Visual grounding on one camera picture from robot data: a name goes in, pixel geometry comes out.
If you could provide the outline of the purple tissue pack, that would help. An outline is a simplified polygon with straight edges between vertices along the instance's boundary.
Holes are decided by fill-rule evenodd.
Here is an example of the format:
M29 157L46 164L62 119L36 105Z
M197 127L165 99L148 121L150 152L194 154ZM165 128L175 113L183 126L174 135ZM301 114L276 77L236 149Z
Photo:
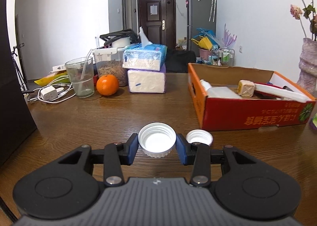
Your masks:
M127 71L128 87L131 93L165 93L166 68L160 71L129 69Z

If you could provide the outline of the white plastic bottle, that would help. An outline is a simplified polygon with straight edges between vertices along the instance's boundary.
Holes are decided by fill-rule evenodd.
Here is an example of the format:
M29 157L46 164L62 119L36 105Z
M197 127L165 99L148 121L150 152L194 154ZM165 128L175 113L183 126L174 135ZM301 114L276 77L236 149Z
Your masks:
M202 87L207 92L209 98L227 98L227 99L241 99L242 97L236 94L228 87L212 87L205 80L200 80Z

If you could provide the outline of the clear food container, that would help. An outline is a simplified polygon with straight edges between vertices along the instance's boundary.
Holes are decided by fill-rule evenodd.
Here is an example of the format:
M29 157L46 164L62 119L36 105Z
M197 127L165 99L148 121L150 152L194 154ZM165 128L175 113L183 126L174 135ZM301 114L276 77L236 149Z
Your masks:
M126 47L93 50L98 76L113 75L120 87L128 85L127 69L123 65L123 54Z

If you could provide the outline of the small white bottle cap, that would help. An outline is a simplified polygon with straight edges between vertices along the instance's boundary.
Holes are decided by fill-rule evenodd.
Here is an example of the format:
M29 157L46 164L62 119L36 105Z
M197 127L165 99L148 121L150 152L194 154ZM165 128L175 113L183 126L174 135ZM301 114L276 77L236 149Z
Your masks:
M213 142L213 136L211 133L202 130L202 129L194 129L187 133L186 140L189 143L203 143L208 146L211 146Z

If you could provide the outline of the blue tissue pack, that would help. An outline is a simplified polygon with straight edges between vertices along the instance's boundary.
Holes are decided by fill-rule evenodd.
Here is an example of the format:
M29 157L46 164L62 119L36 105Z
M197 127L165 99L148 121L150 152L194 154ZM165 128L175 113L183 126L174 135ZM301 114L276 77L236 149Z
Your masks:
M125 69L160 71L165 63L167 46L149 41L142 27L140 27L139 37L141 43L131 44L124 50L122 67Z

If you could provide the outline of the wooden cube block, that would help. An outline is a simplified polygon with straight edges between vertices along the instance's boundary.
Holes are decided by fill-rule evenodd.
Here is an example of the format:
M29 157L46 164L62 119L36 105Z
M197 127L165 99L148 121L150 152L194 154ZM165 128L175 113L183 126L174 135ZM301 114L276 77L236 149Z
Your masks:
M255 87L255 83L252 81L240 80L237 88L238 95L241 97L253 97Z

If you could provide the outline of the orange cardboard box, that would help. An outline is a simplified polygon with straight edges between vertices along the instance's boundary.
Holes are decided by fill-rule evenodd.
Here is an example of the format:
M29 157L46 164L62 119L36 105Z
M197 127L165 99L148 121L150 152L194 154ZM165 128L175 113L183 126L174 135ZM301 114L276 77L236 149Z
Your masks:
M209 66L197 63L188 65L189 90L201 129L227 131L256 129L266 126L291 126L305 124L316 105L316 98L282 74L243 67ZM237 91L240 80L254 83L271 83L288 92L301 93L304 103L290 98L260 96L225 98L211 97L202 82L212 87L228 87Z

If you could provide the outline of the pink textured vase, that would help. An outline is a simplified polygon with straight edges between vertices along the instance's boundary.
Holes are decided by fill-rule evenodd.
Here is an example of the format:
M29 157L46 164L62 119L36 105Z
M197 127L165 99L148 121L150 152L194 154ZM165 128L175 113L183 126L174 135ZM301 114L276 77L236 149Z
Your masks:
M300 74L297 84L311 95L314 94L316 89L316 63L316 41L310 38L304 38L299 60Z

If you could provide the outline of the large white bottle cap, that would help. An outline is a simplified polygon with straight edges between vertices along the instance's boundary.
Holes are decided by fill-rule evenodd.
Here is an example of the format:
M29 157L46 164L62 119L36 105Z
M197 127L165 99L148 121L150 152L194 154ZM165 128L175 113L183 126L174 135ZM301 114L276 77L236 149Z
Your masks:
M147 124L138 134L139 145L143 152L152 158L168 155L176 143L176 132L172 127L161 122Z

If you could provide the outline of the red and white lint brush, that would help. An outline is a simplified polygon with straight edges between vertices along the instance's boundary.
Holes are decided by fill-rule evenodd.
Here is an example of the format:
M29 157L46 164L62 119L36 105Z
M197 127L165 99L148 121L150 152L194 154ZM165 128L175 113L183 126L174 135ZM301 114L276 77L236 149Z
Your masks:
M310 100L305 94L281 89L268 84L255 83L255 91L264 96L287 98L300 103L305 103Z

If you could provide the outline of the yellow watering can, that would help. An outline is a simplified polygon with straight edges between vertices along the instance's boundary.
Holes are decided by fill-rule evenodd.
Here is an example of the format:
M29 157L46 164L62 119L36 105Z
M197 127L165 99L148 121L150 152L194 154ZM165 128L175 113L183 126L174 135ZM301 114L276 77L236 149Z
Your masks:
M199 40L191 38L191 41L196 44L200 49L205 49L205 50L211 50L212 49L212 43L209 40L208 37L203 37L203 36L199 36Z

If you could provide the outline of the grey refrigerator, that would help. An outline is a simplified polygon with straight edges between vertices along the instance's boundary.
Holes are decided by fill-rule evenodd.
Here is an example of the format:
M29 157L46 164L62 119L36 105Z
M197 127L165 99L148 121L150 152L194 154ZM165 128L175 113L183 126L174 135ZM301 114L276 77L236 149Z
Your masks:
M191 39L199 39L199 29L215 33L216 18L210 16L212 0L186 0L187 8L187 50L199 56L199 47Z

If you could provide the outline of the clear glass with straw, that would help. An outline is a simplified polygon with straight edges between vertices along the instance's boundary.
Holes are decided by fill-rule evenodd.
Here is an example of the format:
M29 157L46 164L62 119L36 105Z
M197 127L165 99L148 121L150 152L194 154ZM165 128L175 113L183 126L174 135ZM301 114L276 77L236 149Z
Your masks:
M94 61L92 57L77 58L65 63L68 77L79 98L94 94Z

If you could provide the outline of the dark brown entrance door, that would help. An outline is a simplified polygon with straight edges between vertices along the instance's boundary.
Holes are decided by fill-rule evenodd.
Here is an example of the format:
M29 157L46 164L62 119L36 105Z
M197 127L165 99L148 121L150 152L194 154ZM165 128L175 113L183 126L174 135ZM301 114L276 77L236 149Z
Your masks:
M138 22L154 44L176 47L176 0L137 0Z

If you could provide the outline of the orange fruit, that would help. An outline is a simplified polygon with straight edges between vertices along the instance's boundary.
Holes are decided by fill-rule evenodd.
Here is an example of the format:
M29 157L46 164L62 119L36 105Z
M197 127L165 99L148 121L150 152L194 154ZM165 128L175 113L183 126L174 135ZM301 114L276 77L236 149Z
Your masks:
M103 75L98 79L96 88L102 96L111 96L118 91L119 81L114 75Z

